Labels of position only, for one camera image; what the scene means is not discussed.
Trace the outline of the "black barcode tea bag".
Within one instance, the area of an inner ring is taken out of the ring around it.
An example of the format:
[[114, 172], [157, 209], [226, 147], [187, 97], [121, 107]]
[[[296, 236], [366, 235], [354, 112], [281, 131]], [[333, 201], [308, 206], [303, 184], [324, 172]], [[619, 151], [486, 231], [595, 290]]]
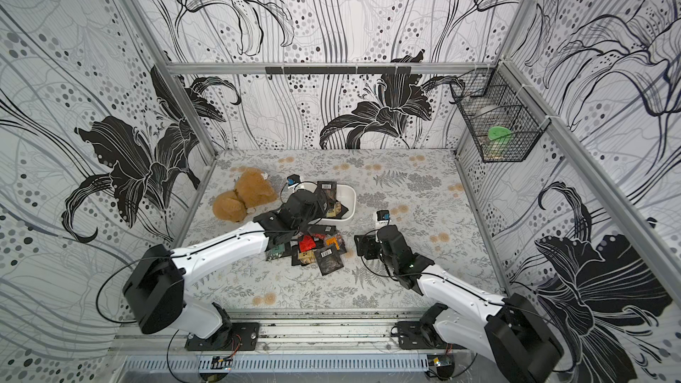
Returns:
[[318, 181], [317, 188], [323, 193], [324, 199], [330, 203], [335, 204], [337, 201], [337, 182], [336, 181]]

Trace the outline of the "red tea bag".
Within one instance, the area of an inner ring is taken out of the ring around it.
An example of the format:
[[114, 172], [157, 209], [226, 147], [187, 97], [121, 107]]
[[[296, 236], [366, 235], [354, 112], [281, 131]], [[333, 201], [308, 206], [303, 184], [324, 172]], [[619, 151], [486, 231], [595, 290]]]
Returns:
[[298, 243], [298, 248], [300, 253], [305, 253], [317, 248], [317, 242], [314, 237], [310, 235], [304, 235], [303, 238]]

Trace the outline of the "brown teddy bear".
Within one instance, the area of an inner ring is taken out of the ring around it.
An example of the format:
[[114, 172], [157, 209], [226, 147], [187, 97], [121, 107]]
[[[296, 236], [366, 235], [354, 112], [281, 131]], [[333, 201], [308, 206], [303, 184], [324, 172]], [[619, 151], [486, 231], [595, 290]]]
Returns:
[[278, 195], [262, 170], [246, 168], [233, 190], [216, 197], [212, 211], [218, 220], [239, 223], [245, 220], [249, 209], [270, 204], [277, 198]]

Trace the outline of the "white storage box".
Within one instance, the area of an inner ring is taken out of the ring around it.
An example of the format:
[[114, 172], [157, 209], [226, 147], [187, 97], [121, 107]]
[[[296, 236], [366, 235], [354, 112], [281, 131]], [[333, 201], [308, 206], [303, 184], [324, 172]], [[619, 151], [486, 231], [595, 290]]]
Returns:
[[[302, 182], [294, 190], [307, 190], [315, 193], [321, 200], [325, 200], [323, 193], [317, 188], [317, 182]], [[337, 201], [330, 204], [326, 201], [326, 216], [314, 218], [312, 223], [337, 224], [347, 223], [356, 211], [356, 191], [347, 184], [337, 183]]]

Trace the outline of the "green lid in basket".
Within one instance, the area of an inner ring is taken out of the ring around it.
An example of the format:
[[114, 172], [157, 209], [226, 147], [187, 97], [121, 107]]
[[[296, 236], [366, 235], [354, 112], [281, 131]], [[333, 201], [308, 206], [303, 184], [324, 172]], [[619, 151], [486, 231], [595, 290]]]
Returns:
[[513, 138], [514, 133], [502, 126], [494, 126], [488, 130], [488, 140], [491, 144], [507, 145]]

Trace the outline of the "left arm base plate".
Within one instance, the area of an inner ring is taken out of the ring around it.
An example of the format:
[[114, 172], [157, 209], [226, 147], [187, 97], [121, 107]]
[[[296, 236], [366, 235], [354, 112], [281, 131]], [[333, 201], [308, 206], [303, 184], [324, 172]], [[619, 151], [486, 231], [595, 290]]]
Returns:
[[236, 322], [221, 326], [217, 332], [207, 339], [193, 334], [187, 338], [184, 347], [188, 351], [254, 351], [260, 333], [257, 322]]

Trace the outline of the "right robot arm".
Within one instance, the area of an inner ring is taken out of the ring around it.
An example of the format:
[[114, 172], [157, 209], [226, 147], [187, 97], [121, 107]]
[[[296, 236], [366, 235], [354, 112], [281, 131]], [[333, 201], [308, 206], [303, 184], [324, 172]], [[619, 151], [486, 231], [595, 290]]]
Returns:
[[496, 364], [510, 382], [545, 382], [564, 355], [558, 338], [530, 301], [520, 294], [504, 297], [470, 285], [414, 252], [395, 225], [355, 237], [365, 262], [380, 261], [383, 278], [430, 301], [417, 322], [397, 324], [403, 350], [470, 350]]

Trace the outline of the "orange label tea bag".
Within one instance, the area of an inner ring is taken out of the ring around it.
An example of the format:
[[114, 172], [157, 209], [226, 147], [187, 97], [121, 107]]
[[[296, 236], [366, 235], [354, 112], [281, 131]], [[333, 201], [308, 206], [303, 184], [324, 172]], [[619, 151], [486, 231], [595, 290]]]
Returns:
[[345, 253], [347, 253], [346, 244], [345, 244], [344, 238], [341, 235], [335, 235], [335, 236], [327, 237], [325, 239], [325, 245], [326, 246], [335, 246], [336, 249], [338, 250], [338, 252], [341, 255], [344, 255]]

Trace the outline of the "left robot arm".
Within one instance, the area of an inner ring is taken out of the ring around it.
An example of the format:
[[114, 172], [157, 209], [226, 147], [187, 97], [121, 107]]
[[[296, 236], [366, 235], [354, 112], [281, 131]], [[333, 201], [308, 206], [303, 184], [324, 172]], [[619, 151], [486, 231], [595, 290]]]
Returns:
[[304, 232], [315, 220], [326, 217], [324, 190], [298, 189], [277, 209], [262, 213], [241, 227], [202, 243], [169, 250], [152, 246], [129, 268], [132, 273], [122, 294], [143, 334], [167, 328], [209, 339], [227, 331], [230, 319], [217, 304], [197, 300], [187, 290], [197, 281], [241, 259], [260, 255]]

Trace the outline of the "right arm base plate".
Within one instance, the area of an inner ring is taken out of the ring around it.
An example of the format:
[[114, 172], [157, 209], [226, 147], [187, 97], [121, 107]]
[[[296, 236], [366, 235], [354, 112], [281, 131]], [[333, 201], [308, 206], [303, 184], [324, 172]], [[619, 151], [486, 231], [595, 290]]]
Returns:
[[390, 335], [397, 339], [402, 350], [459, 350], [465, 347], [459, 344], [445, 342], [434, 332], [433, 326], [420, 324], [419, 321], [398, 321], [392, 328]]

